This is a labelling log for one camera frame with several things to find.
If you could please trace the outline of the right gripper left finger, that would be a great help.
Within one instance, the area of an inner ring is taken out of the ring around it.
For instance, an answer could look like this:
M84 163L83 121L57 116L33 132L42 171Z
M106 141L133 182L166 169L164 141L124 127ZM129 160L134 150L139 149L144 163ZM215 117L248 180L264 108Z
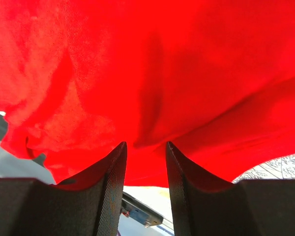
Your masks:
M122 142L57 185L0 178L0 236L115 236L126 160Z

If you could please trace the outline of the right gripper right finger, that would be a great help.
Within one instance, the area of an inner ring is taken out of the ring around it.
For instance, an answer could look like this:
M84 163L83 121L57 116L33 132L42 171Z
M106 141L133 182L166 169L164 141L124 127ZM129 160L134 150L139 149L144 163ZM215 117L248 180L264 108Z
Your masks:
M295 179L225 181L173 143L166 166L177 236L295 236Z

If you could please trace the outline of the red t shirt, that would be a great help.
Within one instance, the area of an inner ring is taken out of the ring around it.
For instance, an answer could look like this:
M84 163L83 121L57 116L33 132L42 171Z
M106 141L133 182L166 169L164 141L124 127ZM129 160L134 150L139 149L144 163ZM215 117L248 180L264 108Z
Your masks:
M295 0L0 0L0 111L56 182L123 141L126 185L169 141L231 181L295 153Z

